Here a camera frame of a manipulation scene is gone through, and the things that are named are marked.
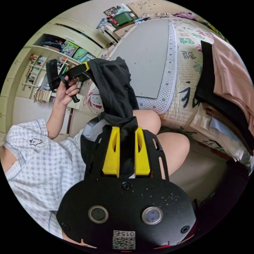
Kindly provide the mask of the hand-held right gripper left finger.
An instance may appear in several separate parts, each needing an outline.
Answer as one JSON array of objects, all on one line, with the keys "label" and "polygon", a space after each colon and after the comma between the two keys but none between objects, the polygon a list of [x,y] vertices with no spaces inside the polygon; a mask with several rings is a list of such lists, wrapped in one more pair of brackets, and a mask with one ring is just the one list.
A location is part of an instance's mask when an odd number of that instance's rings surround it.
[{"label": "hand-held right gripper left finger", "polygon": [[120,128],[112,127],[102,171],[105,175],[119,178],[120,174]]}]

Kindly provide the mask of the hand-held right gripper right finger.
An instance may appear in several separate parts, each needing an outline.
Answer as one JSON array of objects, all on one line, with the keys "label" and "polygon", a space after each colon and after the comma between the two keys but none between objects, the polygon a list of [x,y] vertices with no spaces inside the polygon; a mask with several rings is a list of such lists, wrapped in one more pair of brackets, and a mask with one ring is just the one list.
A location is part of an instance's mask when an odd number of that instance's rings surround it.
[{"label": "hand-held right gripper right finger", "polygon": [[146,177],[150,174],[150,165],[146,141],[142,127],[135,131],[135,177]]}]

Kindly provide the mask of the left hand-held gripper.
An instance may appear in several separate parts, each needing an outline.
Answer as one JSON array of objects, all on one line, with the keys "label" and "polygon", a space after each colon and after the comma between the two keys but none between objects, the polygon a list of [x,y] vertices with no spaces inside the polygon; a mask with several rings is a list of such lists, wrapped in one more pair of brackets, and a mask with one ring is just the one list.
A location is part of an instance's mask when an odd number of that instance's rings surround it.
[{"label": "left hand-held gripper", "polygon": [[46,73],[50,91],[57,90],[61,81],[66,84],[65,76],[68,76],[69,81],[75,78],[81,78],[81,81],[91,79],[91,69],[88,62],[83,62],[62,74],[58,74],[57,60],[52,59],[46,63]]}]

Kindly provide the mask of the person's left hand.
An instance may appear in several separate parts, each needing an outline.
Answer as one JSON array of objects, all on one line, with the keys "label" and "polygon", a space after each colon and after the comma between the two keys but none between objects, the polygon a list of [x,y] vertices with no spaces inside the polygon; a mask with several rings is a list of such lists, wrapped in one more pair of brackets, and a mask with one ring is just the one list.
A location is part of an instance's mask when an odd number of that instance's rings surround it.
[{"label": "person's left hand", "polygon": [[72,96],[79,93],[78,79],[71,79],[69,81],[68,76],[65,76],[66,84],[61,81],[56,92],[56,98],[54,104],[60,106],[67,106],[72,100]]}]

